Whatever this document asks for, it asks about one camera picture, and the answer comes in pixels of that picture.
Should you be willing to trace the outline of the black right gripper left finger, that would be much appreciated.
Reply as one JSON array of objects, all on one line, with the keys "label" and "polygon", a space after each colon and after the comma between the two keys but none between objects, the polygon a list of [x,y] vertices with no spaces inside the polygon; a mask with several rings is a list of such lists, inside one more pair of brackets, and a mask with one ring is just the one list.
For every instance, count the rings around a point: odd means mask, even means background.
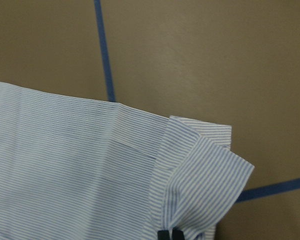
[{"label": "black right gripper left finger", "polygon": [[159,230],[157,232],[157,240],[170,240],[170,232],[168,230]]}]

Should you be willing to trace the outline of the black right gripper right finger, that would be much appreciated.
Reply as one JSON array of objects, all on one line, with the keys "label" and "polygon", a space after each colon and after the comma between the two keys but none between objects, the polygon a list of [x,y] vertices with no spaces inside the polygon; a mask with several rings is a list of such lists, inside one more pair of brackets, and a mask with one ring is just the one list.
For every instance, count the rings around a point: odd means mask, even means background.
[{"label": "black right gripper right finger", "polygon": [[181,230],[173,230],[172,240],[185,240],[184,232]]}]

